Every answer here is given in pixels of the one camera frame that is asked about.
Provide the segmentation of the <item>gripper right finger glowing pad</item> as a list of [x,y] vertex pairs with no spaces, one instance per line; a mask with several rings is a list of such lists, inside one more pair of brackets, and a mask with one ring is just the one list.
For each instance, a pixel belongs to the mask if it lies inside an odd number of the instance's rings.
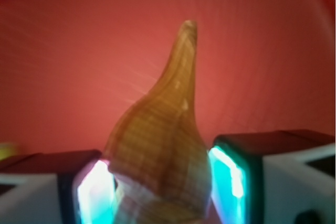
[[221,223],[335,223],[334,136],[222,134],[208,155]]

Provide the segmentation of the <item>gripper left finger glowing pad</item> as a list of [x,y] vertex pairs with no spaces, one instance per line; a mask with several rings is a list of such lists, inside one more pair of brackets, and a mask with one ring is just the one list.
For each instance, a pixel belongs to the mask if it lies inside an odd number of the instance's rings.
[[115,180],[99,150],[1,161],[1,223],[113,223]]

